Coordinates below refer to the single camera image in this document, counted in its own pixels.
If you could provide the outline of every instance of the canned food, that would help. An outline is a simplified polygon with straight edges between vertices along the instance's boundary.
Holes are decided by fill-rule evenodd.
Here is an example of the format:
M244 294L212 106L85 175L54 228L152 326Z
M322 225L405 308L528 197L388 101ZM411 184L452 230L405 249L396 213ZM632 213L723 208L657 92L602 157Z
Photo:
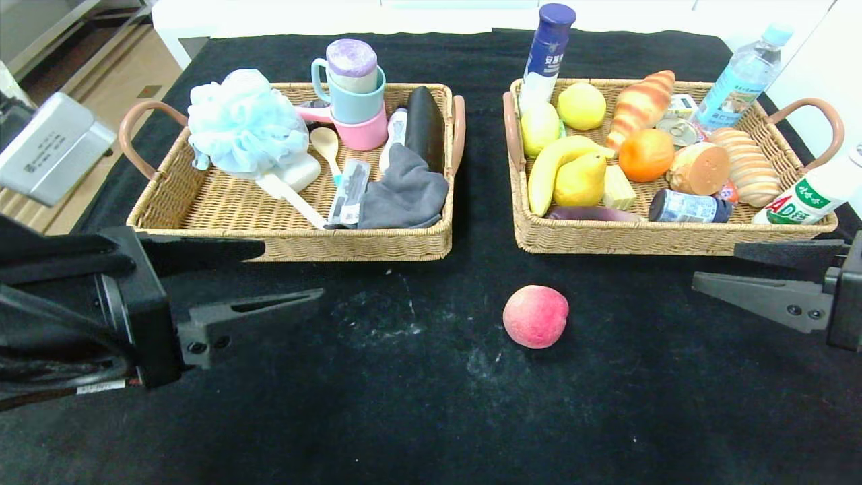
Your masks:
M693 124L682 118L665 118L655 128L668 133L677 148L688 147L705 139Z
M726 223L734 205L706 195L661 189L649 205L649 220L658 223Z

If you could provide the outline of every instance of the purple eggplant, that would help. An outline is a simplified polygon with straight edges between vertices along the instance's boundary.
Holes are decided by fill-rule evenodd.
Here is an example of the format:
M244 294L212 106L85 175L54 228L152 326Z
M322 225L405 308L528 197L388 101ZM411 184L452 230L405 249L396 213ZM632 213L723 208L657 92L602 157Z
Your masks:
M554 207L545 215L548 219L567 221L617 221L638 223L643 217L608 207Z

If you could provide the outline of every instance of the banana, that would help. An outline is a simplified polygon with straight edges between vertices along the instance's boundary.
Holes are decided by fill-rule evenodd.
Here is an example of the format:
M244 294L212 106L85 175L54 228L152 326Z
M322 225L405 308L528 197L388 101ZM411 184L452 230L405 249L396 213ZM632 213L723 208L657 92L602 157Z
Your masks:
M542 149L527 180L527 196L530 211L533 214L542 217L551 206L553 184L559 168L590 152L598 152L608 159L613 158L615 154L614 150L605 148L582 135L559 138Z

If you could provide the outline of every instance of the bottle label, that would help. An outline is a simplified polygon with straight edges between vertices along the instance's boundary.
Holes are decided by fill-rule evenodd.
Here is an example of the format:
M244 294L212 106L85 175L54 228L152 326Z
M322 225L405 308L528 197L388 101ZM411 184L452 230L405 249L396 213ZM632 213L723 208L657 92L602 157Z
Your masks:
M533 41L530 55L527 58L527 68L524 70L524 78L530 72L535 72L545 78L552 78L559 73L559 64L563 61L563 50L565 44L544 44Z
M836 205L814 190L807 179L802 179L761 212L770 224L814 224Z
M695 119L707 131L734 126L764 89L766 84L746 82L727 66L695 112Z
M662 223L711 223L717 209L718 204L711 197L668 193L665 209L657 220Z

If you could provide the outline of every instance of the blue bottle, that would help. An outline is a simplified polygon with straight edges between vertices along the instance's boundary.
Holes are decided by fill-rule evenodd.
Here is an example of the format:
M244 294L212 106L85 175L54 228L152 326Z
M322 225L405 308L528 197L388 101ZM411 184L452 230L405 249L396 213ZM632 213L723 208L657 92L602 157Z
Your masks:
M691 116L705 133L734 126L781 73L781 47L793 35L790 26L773 23L759 41L734 53L706 98Z
M522 114L532 104L551 100L559 64L569 42L569 30L575 22L575 11L560 3L547 3L539 9L539 19L518 98Z

